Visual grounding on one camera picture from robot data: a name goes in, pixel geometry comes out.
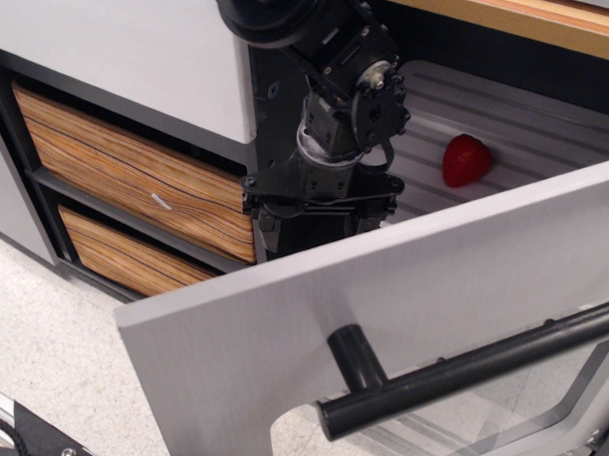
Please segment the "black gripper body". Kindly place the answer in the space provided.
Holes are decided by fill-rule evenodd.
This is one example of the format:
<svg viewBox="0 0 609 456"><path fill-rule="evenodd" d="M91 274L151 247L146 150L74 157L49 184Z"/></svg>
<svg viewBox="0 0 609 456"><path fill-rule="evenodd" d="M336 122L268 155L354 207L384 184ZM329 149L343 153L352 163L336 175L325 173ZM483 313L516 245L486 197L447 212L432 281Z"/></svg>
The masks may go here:
<svg viewBox="0 0 609 456"><path fill-rule="evenodd" d="M295 207L300 216L349 216L354 205L371 198L403 192L403 181L388 173L375 173L362 164L320 167L298 153L273 167L241 180L243 212L254 216L257 206Z"/></svg>

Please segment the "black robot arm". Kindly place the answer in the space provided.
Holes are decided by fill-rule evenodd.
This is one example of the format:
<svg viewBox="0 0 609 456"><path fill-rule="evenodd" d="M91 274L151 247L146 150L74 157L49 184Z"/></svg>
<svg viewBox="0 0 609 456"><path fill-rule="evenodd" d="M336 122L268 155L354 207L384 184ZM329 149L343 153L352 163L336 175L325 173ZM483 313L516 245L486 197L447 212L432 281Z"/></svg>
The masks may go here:
<svg viewBox="0 0 609 456"><path fill-rule="evenodd" d="M239 39L283 51L308 82L292 155L242 182L267 257L377 229L404 189L391 144L410 118L387 28L361 0L216 3Z"/></svg>

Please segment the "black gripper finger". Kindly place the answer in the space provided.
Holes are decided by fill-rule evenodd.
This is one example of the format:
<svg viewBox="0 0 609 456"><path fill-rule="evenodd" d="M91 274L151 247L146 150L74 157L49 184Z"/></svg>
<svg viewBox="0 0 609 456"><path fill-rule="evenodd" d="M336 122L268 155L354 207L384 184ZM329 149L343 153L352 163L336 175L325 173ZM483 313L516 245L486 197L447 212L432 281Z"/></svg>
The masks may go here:
<svg viewBox="0 0 609 456"><path fill-rule="evenodd" d="M301 214L295 207L277 204L261 205L254 209L255 229L267 260L292 255L300 250Z"/></svg>
<svg viewBox="0 0 609 456"><path fill-rule="evenodd" d="M357 202L346 217L344 234L355 236L377 230L396 209L396 197L371 198Z"/></svg>

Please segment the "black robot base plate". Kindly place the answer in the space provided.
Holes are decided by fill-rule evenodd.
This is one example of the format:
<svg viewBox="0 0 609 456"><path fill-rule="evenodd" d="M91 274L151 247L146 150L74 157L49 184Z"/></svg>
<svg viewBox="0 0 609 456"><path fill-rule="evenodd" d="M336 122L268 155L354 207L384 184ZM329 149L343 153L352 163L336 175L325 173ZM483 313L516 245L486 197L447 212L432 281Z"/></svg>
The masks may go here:
<svg viewBox="0 0 609 456"><path fill-rule="evenodd" d="M14 429L23 438L30 456L96 456L24 405L14 402L13 410Z"/></svg>

